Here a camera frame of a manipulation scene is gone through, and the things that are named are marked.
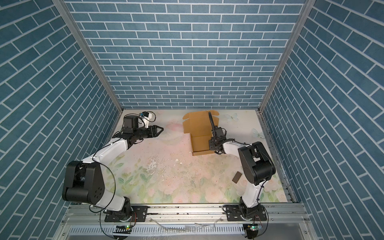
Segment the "brown cardboard box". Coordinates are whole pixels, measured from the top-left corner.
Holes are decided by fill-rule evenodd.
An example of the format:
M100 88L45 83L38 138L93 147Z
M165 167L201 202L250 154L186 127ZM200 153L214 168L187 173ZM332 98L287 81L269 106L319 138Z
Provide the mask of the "brown cardboard box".
M209 113L211 113L213 117L215 126L218 126L218 116L220 113L215 110L190 112L183 116L184 134L190 134L191 136L193 156L213 154L215 152L214 150L210 150L209 146L209 140L213 136Z

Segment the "small brown cardboard piece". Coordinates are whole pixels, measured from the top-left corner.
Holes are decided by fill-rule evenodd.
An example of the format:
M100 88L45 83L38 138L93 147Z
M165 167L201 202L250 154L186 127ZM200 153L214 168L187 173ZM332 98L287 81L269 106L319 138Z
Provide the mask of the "small brown cardboard piece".
M241 178L243 174L241 172L236 172L233 179L232 179L232 182L237 184Z

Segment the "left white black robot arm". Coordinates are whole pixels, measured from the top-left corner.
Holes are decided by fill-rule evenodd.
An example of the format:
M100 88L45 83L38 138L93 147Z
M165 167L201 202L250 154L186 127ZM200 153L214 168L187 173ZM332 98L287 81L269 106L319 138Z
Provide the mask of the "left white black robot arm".
M127 114L121 130L105 146L81 161L70 162L65 173L63 200L96 206L115 215L120 222L130 220L133 209L129 198L106 190L102 169L138 141L158 137L164 129L153 125L155 120L154 112Z

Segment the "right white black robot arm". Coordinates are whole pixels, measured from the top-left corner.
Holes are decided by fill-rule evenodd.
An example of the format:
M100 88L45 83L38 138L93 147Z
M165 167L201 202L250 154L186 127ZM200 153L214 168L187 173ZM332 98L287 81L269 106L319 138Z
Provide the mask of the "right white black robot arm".
M239 208L244 219L254 217L261 208L260 196L267 181L276 173L275 165L261 142L240 143L227 139L221 127L212 127L210 150L216 154L234 155L240 158L244 175L248 181L241 197Z

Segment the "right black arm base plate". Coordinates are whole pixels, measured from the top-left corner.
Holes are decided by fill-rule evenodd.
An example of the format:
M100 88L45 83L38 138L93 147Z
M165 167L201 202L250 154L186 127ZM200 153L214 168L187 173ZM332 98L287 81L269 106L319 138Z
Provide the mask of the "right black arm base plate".
M229 222L266 221L268 219L266 209L261 204L253 208L247 208L244 204L223 205L222 210Z

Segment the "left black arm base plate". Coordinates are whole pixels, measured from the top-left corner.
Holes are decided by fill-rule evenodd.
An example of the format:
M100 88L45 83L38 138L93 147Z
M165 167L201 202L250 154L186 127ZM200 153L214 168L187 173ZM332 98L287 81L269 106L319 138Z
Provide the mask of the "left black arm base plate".
M144 222L148 213L148 206L129 206L121 211L106 211L106 223L124 223L124 222Z

